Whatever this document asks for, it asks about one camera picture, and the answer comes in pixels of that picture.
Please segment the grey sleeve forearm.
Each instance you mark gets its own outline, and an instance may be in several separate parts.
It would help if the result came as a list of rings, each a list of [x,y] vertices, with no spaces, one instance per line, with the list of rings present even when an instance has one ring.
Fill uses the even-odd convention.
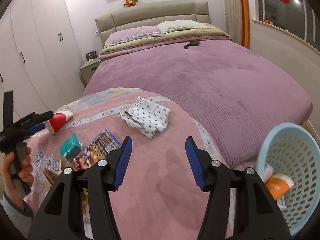
[[[9,199],[6,193],[3,193],[1,205],[9,219],[13,222],[14,226],[16,226],[25,238],[27,238],[34,218],[34,213],[29,205],[22,200],[22,207],[18,207]]]

